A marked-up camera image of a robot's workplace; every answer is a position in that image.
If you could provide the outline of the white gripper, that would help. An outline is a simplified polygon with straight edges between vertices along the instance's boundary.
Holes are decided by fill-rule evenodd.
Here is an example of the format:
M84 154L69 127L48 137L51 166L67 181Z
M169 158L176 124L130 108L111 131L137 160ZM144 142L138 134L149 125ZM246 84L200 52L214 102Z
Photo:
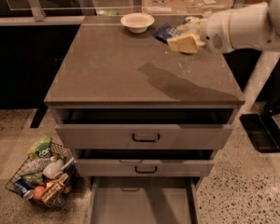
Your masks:
M197 53L203 47L212 53L233 51L229 35L230 9L208 15L205 19L183 23L177 27L180 35L167 40L172 51Z

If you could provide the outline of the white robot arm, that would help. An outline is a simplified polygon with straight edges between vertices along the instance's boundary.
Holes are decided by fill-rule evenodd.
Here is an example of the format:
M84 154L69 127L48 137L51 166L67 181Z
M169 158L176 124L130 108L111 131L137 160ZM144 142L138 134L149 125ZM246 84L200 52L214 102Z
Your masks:
M249 110L280 58L280 0L222 10L177 29L181 34L167 40L172 51L194 54L204 48L212 53L237 49L261 52L245 86L244 109Z

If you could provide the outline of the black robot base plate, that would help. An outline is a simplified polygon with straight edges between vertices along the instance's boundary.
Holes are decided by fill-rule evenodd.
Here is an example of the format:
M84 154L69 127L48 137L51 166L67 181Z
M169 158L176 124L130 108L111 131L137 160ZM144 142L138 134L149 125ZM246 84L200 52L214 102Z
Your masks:
M260 153L280 152L280 128L267 114L243 114L240 121L253 147Z

